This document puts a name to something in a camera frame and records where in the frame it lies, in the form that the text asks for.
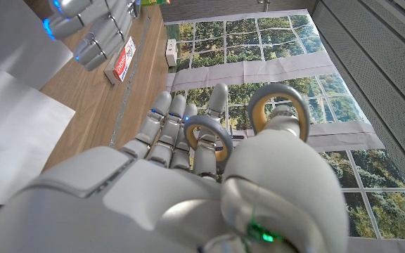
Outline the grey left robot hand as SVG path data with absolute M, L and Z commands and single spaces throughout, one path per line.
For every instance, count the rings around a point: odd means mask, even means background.
M 127 42 L 133 20 L 141 14 L 136 0 L 50 0 L 53 15 L 43 20 L 53 40 L 67 38 L 89 26 L 73 51 L 75 60 L 92 71 Z

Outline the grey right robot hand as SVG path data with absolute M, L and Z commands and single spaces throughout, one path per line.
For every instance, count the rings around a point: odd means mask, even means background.
M 307 142 L 309 110 L 281 83 L 258 88 L 253 136 L 163 91 L 135 137 L 46 170 L 0 209 L 0 252 L 346 252 L 340 183 Z

